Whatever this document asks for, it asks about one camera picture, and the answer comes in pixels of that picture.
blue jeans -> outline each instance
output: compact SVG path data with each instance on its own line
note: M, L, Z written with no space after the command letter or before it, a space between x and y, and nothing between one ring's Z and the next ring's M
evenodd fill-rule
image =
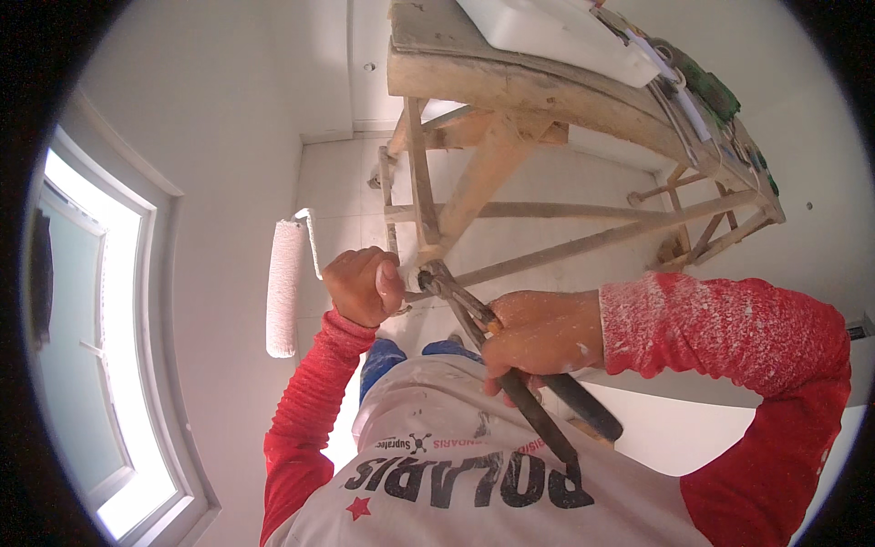
M483 364L483 359L479 355L468 351L452 340L432 342L423 348L423 355L461 355L471 361ZM364 366L361 367L359 404L365 399L371 386L402 361L407 361L407 355L392 340L380 338L374 342L371 350L367 353Z

window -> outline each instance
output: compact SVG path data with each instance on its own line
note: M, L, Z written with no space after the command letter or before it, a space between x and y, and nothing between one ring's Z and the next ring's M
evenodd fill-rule
M176 197L123 160L124 144L108 143L105 129L74 104L48 151L38 203L48 319L33 377L56 452L95 520L123 546L193 543L219 506L175 381Z

white container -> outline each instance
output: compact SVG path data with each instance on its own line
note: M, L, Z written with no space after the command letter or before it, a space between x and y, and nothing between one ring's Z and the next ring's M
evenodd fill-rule
M659 67L590 13L590 0L457 0L489 45L592 70L643 88Z

paint roller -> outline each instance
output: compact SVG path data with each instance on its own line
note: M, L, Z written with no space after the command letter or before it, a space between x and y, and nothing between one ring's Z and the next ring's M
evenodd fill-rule
M313 211L301 209L290 221L277 222L273 249L270 251L266 342L271 357L292 357L297 349L298 282L301 278L304 246L309 241L313 254L313 269L321 281L316 237L313 232Z

window frame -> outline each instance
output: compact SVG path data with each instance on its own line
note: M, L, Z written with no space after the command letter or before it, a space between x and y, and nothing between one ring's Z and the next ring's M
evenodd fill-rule
M152 432L177 491L117 541L122 547L194 544L221 506L188 425L173 349L172 262L182 192L144 162L78 88L50 148L141 217L134 287L137 364ZM94 512L92 517L105 530Z

